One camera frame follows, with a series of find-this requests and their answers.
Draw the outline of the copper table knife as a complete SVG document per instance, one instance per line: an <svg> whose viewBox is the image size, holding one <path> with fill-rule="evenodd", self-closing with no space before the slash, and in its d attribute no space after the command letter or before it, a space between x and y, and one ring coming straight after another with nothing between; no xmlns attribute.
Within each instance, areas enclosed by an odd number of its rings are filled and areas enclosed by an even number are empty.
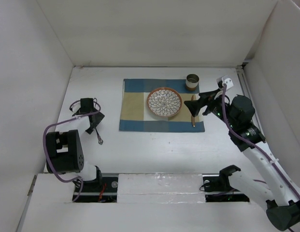
<svg viewBox="0 0 300 232"><path fill-rule="evenodd" d="M192 101L195 100L195 95L192 95L191 100L192 100ZM191 116L191 123L192 123L192 126L193 126L193 127L196 126L196 125L195 125L195 117L193 117L193 116Z"/></svg>

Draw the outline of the white brown metal cup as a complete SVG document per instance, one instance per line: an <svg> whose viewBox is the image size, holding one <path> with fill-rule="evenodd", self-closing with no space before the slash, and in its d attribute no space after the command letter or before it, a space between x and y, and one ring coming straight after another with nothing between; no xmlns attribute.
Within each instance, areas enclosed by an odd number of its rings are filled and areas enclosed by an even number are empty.
<svg viewBox="0 0 300 232"><path fill-rule="evenodd" d="M199 77L196 74L189 74L186 77L186 89L194 91L199 85Z"/></svg>

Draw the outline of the orange rimmed patterned plate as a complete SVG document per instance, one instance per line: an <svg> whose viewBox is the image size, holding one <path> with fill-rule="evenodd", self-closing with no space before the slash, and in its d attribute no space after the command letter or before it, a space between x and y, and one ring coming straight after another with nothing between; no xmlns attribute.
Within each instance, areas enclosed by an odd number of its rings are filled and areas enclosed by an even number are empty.
<svg viewBox="0 0 300 232"><path fill-rule="evenodd" d="M154 115L170 118L180 112L183 101L176 90L169 87L159 87L149 93L146 104Z"/></svg>

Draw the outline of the silver fork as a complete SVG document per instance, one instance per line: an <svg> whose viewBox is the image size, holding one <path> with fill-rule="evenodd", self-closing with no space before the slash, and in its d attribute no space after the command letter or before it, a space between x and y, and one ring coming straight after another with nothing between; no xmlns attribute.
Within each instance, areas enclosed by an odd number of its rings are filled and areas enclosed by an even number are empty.
<svg viewBox="0 0 300 232"><path fill-rule="evenodd" d="M102 145L102 144L103 144L103 140L102 140L102 138L101 138L101 136L100 136L98 130L95 129L95 132L96 132L96 135L97 135L97 139L98 139L99 145Z"/></svg>

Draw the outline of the blue beige checked placemat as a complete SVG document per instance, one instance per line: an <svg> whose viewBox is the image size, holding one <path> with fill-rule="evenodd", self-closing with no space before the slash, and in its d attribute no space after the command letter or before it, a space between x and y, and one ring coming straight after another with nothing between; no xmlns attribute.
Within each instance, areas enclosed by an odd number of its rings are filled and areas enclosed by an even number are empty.
<svg viewBox="0 0 300 232"><path fill-rule="evenodd" d="M202 116L191 123L191 113L183 104L180 112L173 117L156 116L147 106L149 94L157 88L167 87L179 93L183 101L199 94L199 87L194 91L186 89L185 79L124 79L123 98L119 129L121 131L140 132L205 132Z"/></svg>

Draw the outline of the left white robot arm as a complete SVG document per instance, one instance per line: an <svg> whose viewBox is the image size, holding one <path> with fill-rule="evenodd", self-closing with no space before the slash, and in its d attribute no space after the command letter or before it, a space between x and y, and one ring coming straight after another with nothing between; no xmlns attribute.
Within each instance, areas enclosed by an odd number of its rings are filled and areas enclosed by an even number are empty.
<svg viewBox="0 0 300 232"><path fill-rule="evenodd" d="M95 133L99 144L103 143L97 126L104 119L96 98L81 98L69 106L71 118L51 124L43 131L43 151L49 173L62 183L86 181L91 191L99 191L103 180L97 176L97 168L87 165L80 136Z"/></svg>

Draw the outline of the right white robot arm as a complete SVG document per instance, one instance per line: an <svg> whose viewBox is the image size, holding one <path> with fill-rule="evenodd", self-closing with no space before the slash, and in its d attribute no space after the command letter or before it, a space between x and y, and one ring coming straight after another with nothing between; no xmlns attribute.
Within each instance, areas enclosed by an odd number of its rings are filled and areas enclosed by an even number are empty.
<svg viewBox="0 0 300 232"><path fill-rule="evenodd" d="M289 230L300 222L300 188L283 170L272 154L262 132L253 124L252 101L242 95L226 102L224 88L199 94L199 99L185 101L192 116L205 107L203 115L214 114L229 130L229 137L240 152L253 164L267 186L259 184L236 165L219 171L216 179L205 188L236 189L256 202L271 224L280 231Z"/></svg>

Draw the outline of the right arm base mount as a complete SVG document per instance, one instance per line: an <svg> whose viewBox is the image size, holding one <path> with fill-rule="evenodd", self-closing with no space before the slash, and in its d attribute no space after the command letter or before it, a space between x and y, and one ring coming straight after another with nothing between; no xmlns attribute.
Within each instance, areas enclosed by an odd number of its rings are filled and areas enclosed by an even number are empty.
<svg viewBox="0 0 300 232"><path fill-rule="evenodd" d="M231 187L229 177L240 171L235 165L230 165L219 171L218 174L205 174L202 176L203 184L199 190L205 193L207 203L229 203L229 202L250 202L250 199Z"/></svg>

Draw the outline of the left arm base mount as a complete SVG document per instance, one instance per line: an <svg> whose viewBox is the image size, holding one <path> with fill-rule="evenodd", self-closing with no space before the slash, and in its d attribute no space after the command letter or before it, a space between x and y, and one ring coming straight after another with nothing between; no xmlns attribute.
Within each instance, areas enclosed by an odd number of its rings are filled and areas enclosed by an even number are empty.
<svg viewBox="0 0 300 232"><path fill-rule="evenodd" d="M115 203L118 174L102 174L98 166L85 165L79 173L83 181L74 180L72 201L75 203Z"/></svg>

